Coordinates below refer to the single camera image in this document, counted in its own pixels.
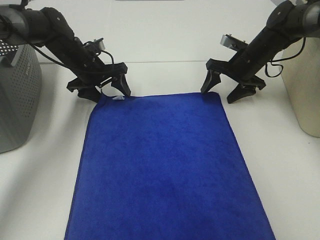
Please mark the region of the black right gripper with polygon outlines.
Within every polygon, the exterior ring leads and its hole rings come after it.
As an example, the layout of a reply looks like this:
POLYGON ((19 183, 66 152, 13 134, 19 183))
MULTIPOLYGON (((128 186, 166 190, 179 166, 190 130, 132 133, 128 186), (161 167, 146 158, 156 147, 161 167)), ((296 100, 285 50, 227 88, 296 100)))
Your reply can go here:
POLYGON ((221 83, 221 74, 227 75, 239 83, 227 96, 227 102, 232 104, 242 98, 253 96, 256 88, 262 90, 266 84, 256 76, 256 73, 284 49, 285 36, 277 31, 265 27, 248 44, 229 61, 209 59, 206 63, 207 75, 200 92, 208 93, 221 83))

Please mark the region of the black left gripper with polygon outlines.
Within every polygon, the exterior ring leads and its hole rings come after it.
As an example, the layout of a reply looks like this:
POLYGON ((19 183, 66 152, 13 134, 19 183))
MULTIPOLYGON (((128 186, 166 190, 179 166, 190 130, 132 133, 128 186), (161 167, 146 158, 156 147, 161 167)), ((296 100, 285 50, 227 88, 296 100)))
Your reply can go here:
MULTIPOLYGON (((84 48, 78 37, 69 39, 66 36, 57 37, 45 46, 85 85, 99 86, 109 79, 113 88, 125 96, 131 95, 126 79, 128 67, 124 62, 115 63, 113 56, 106 49, 93 53, 84 48)), ((101 93, 95 87, 81 88, 77 96, 98 103, 101 93)))

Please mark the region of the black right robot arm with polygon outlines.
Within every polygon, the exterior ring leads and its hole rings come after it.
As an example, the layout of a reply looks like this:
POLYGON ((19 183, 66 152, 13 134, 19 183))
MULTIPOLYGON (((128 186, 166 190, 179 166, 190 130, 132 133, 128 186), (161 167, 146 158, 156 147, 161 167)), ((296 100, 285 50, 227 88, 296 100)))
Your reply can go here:
POLYGON ((226 75, 238 84, 227 96, 229 104, 262 90, 266 83, 256 76, 261 68, 276 62, 277 53, 291 44, 306 38, 320 36, 320 2, 309 0, 294 5, 286 0, 270 14, 265 27, 250 42, 245 43, 230 34, 221 38, 221 45, 234 50, 235 55, 228 61, 209 59, 206 63, 207 75, 200 89, 209 92, 221 82, 220 75, 226 75))

